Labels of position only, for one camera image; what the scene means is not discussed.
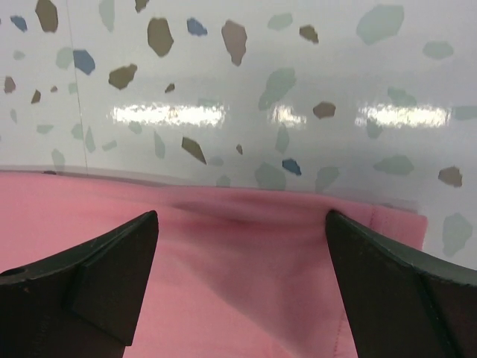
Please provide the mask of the light pink t shirt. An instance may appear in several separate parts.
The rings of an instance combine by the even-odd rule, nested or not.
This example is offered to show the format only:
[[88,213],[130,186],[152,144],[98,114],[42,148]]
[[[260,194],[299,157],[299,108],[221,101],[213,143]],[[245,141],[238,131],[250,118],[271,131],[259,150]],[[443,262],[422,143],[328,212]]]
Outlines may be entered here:
[[159,240],[127,357],[355,357],[325,238],[338,210],[416,249],[416,213],[297,192],[1,174],[1,267],[47,257],[144,212]]

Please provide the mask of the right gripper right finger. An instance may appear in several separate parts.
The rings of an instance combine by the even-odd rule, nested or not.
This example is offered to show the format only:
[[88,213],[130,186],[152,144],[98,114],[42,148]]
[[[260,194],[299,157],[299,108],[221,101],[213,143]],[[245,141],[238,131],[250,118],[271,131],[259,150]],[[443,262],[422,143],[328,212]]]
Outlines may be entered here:
[[337,211],[326,241],[359,357],[476,356],[476,271]]

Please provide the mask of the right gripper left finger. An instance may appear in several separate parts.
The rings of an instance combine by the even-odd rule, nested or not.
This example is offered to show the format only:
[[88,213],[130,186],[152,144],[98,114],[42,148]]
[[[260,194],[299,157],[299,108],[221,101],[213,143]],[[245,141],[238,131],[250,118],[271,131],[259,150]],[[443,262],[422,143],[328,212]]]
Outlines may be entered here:
[[152,210],[1,273],[1,356],[118,358],[132,345],[159,224]]

